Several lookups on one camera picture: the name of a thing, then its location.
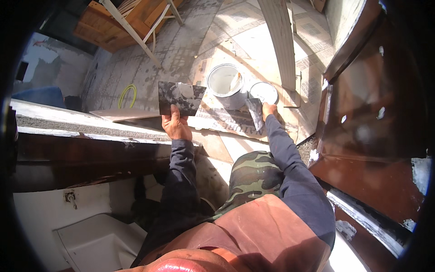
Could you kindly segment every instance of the camouflage pants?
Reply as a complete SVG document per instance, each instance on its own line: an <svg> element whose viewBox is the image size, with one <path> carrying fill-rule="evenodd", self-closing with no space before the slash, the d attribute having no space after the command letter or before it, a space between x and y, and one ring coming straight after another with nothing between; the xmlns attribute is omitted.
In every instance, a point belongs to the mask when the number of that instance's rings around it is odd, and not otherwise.
<svg viewBox="0 0 435 272"><path fill-rule="evenodd" d="M266 194L278 196L284 174L275 164L272 153L253 151L241 156L231 170L229 199L208 221Z"/></svg>

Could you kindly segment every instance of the gray wall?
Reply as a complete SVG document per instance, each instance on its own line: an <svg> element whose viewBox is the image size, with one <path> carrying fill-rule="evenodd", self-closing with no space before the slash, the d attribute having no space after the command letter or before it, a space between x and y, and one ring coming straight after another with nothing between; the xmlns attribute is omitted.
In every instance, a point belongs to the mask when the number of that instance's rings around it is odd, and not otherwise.
<svg viewBox="0 0 435 272"><path fill-rule="evenodd" d="M334 51L344 43L365 0L328 0L325 8Z"/></svg>
<svg viewBox="0 0 435 272"><path fill-rule="evenodd" d="M23 54L28 62L23 81L15 80L13 92L57 86L63 96L80 96L93 57L80 49L40 33L34 33Z"/></svg>

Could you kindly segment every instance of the dark blue long sleeve shirt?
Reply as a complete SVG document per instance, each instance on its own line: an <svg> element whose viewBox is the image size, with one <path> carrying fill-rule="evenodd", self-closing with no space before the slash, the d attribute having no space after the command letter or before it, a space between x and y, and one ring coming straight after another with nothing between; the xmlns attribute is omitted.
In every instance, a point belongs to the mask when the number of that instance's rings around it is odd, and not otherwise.
<svg viewBox="0 0 435 272"><path fill-rule="evenodd" d="M335 216L331 204L276 117L269 115L265 123L271 153L284 172L280 199L332 249ZM193 144L187 140L173 140L169 173L161 199L161 215L150 228L131 267L137 266L152 250L169 243L204 219L200 214L200 199L196 189Z"/></svg>

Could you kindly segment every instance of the wooden crate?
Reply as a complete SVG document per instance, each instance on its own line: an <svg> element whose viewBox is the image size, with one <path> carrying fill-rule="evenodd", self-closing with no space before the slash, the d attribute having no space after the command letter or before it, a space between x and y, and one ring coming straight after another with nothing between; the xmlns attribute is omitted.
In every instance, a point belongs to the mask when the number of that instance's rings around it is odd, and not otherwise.
<svg viewBox="0 0 435 272"><path fill-rule="evenodd" d="M178 7L182 1L174 0L174 5ZM166 5L166 0L125 0L118 7L118 10L136 30L137 34L144 39ZM170 15L172 15L172 12L168 10L166 16ZM159 32L166 20L163 19L157 26L156 33ZM82 13L73 34L111 53L137 44L130 34L111 16L109 11L95 1L91 1ZM147 43L152 41L153 37L151 35Z"/></svg>

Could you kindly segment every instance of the right hand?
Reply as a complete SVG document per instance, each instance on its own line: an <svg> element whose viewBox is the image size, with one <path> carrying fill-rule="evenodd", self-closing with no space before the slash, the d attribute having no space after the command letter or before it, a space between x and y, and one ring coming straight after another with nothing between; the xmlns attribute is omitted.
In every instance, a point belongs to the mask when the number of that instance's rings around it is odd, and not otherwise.
<svg viewBox="0 0 435 272"><path fill-rule="evenodd" d="M268 115L273 114L276 116L277 109L278 109L278 107L275 104L270 105L267 102L264 102L263 103L263 121L264 122L266 121L266 118Z"/></svg>
<svg viewBox="0 0 435 272"><path fill-rule="evenodd" d="M171 105L171 114L162 115L162 127L172 140L192 140L192 131L187 125L187 116L180 117L180 110L176 105Z"/></svg>

